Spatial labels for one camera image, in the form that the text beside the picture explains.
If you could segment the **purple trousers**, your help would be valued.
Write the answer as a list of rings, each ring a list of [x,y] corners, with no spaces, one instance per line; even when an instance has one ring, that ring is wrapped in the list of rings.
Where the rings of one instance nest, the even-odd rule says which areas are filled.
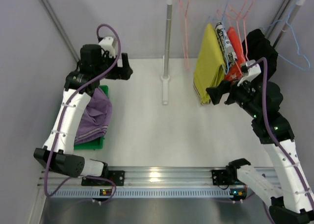
[[[75,145],[88,143],[97,138],[104,137],[112,115],[112,104],[108,96],[98,87],[86,106],[81,117]]]

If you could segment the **pink wire hanger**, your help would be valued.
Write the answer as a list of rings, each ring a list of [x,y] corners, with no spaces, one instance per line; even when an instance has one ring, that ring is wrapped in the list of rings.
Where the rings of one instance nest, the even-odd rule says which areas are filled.
[[[189,70],[189,55],[188,55],[188,44],[189,44],[189,30],[188,30],[188,9],[190,0],[187,0],[186,7],[183,5],[183,1],[179,0],[180,6],[180,30],[181,30],[181,40],[183,48],[183,58],[185,67]]]

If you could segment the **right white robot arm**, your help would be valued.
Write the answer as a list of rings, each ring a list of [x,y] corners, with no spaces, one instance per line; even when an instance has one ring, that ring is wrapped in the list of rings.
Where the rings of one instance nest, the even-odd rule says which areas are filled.
[[[314,194],[296,153],[295,137],[287,119],[279,112],[283,100],[277,84],[264,81],[231,83],[224,80],[206,89],[214,105],[228,94],[226,105],[238,104],[253,119],[251,126],[268,153],[280,187],[274,187],[245,158],[228,163],[222,175],[212,172],[215,185],[245,184],[268,208],[275,224],[309,224],[314,220]]]

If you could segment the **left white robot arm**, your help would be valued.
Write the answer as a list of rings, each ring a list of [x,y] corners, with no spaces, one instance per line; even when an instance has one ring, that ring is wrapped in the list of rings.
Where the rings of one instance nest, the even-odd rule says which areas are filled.
[[[34,158],[45,168],[45,175],[55,172],[68,177],[105,177],[107,163],[74,155],[77,130],[86,107],[100,89],[100,80],[128,80],[133,70],[128,54],[106,45],[87,44],[80,49],[77,68],[64,84],[62,102],[51,133]]]

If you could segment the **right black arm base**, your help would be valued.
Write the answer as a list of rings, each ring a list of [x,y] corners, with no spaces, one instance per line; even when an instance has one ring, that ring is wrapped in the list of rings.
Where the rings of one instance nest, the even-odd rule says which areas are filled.
[[[221,187],[221,186],[229,186],[233,184],[231,180],[231,176],[227,172],[226,169],[211,170],[211,176],[212,176],[212,183],[215,186]]]

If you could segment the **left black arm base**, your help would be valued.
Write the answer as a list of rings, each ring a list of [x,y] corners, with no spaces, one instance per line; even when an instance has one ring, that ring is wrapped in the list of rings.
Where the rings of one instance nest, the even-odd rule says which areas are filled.
[[[115,183],[116,186],[124,186],[125,171],[123,170],[108,170],[104,175],[101,176],[107,180]],[[110,186],[111,183],[98,178],[86,178],[81,180],[81,186]]]

